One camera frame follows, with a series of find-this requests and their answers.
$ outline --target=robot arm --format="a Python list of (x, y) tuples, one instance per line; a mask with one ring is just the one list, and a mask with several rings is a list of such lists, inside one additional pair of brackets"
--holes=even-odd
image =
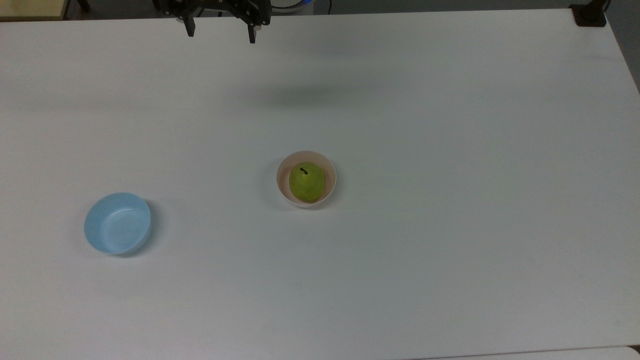
[(226, 11), (244, 21), (249, 30), (249, 42), (255, 44), (255, 32), (271, 22), (270, 0), (159, 0), (160, 10), (184, 23), (192, 37), (196, 30), (193, 13), (198, 8)]

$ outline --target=table surface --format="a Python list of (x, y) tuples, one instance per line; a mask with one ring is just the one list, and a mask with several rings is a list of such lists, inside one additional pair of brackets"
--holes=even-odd
[(450, 360), (638, 360), (640, 355), (628, 347), (591, 348), (582, 350), (561, 350), (529, 352), (524, 354), (503, 354), (470, 357), (448, 357)]
[(68, 0), (0, 0), (2, 20), (60, 20)]
[[(196, 25), (0, 24), (3, 358), (640, 343), (640, 97), (609, 26), (282, 17), (251, 45)], [(337, 169), (319, 210), (275, 184), (304, 149)], [(121, 191), (153, 240), (105, 256), (83, 220)]]

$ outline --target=white bowl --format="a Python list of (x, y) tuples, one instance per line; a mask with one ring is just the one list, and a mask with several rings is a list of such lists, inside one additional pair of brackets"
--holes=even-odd
[[(311, 161), (318, 165), (324, 172), (324, 191), (322, 192), (322, 196), (316, 202), (304, 202), (293, 195), (291, 192), (291, 188), (289, 187), (289, 174), (291, 173), (291, 169), (299, 163), (303, 163), (305, 161)], [(329, 159), (325, 158), (323, 155), (318, 154), (314, 151), (298, 151), (293, 154), (287, 156), (278, 167), (278, 172), (276, 173), (276, 182), (278, 183), (278, 188), (282, 195), (295, 206), (303, 209), (314, 208), (322, 201), (331, 195), (333, 188), (335, 188), (335, 168)]]

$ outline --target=pear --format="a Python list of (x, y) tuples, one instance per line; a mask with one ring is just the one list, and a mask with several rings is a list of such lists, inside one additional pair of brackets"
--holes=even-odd
[(298, 199), (316, 202), (324, 191), (324, 172), (310, 161), (299, 163), (291, 169), (289, 187)]

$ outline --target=floor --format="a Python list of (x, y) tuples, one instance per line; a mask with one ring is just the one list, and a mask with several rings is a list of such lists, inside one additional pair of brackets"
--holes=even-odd
[[(72, 19), (146, 19), (164, 17), (151, 0), (88, 0), (89, 13), (81, 14), (74, 0), (70, 6)], [(463, 10), (507, 10), (567, 8), (572, 3), (587, 3), (586, 0), (332, 0), (332, 14), (390, 13), (390, 12), (442, 12)], [(326, 14), (330, 0), (316, 0), (313, 9), (302, 13)], [(217, 16), (217, 12), (205, 11), (202, 17)], [(629, 70), (640, 88), (640, 1), (611, 0), (607, 10), (620, 49)]]

